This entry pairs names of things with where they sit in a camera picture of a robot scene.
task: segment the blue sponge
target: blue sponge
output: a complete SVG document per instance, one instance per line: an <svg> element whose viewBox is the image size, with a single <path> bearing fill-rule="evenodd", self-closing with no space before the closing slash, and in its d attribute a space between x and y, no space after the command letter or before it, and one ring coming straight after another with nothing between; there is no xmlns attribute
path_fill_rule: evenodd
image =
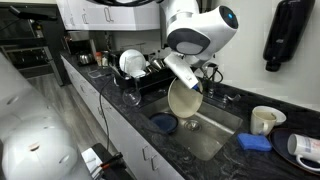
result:
<svg viewBox="0 0 320 180"><path fill-rule="evenodd" d="M244 150L271 151L272 149L270 142L263 135L241 133L238 134L238 142Z"/></svg>

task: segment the cabinet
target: cabinet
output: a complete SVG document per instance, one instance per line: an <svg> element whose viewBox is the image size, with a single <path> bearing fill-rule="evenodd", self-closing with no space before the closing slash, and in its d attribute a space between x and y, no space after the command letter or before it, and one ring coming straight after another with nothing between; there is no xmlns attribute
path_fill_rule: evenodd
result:
<svg viewBox="0 0 320 180"><path fill-rule="evenodd" d="M86 0L57 0L66 29L149 30L160 28L159 5L110 7Z"/></svg>
<svg viewBox="0 0 320 180"><path fill-rule="evenodd" d="M76 71L63 57L63 63L72 84L84 99L102 129L106 124L102 117L99 92ZM182 176L102 97L102 107L109 127L109 138L137 179L180 180Z"/></svg>

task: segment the kitchen sink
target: kitchen sink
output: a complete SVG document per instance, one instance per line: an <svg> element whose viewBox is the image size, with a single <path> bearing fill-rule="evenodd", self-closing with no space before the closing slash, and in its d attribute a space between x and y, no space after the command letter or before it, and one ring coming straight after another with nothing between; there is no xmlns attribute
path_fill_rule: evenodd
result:
<svg viewBox="0 0 320 180"><path fill-rule="evenodd" d="M159 112L172 113L167 97L140 110L148 118ZM242 123L239 117L206 102L202 102L195 115L185 119L178 118L178 121L176 131L170 136L203 161L212 159Z"/></svg>

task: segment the white mug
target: white mug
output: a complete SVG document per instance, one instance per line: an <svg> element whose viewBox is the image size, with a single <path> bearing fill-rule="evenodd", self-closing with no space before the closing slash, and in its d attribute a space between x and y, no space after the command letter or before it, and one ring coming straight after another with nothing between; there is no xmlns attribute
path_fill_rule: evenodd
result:
<svg viewBox="0 0 320 180"><path fill-rule="evenodd" d="M312 168L305 165L301 158L315 161L320 164L320 140L312 139L297 134L291 134L288 140L289 154L296 156L297 162L304 168L320 172L320 168Z"/></svg>
<svg viewBox="0 0 320 180"><path fill-rule="evenodd" d="M251 114L251 133L254 135L268 135L277 122L277 116L274 111L278 110L267 106L255 107Z"/></svg>

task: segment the white wall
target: white wall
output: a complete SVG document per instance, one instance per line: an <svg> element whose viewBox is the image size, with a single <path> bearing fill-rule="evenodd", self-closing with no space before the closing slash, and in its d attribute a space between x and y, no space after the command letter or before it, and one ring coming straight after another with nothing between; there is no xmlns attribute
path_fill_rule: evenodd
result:
<svg viewBox="0 0 320 180"><path fill-rule="evenodd" d="M279 72L265 70L263 50L280 0L217 0L238 17L235 37L216 54L223 83L320 111L320 1L316 1L295 57ZM117 32L116 46L146 42L143 51L160 48L159 31Z"/></svg>
<svg viewBox="0 0 320 180"><path fill-rule="evenodd" d="M0 0L0 2L56 4L56 0Z"/></svg>

